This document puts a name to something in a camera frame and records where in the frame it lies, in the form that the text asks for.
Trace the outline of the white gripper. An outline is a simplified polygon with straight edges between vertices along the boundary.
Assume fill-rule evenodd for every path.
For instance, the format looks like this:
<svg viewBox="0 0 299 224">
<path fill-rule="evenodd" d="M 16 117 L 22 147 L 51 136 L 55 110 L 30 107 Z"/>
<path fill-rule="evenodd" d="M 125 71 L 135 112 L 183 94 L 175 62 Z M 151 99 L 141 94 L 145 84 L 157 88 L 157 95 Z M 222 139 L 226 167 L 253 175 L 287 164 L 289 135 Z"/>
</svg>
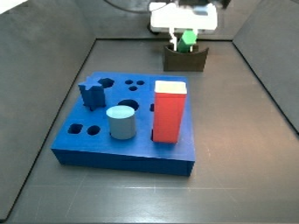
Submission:
<svg viewBox="0 0 299 224">
<path fill-rule="evenodd" d="M 178 38 L 175 32 L 191 29 L 190 52 L 198 41 L 198 33 L 214 32 L 218 27 L 218 11 L 213 3 L 205 6 L 181 6 L 178 3 L 151 2 L 151 30 L 154 32 L 169 32 L 173 50 L 178 49 Z"/>
</svg>

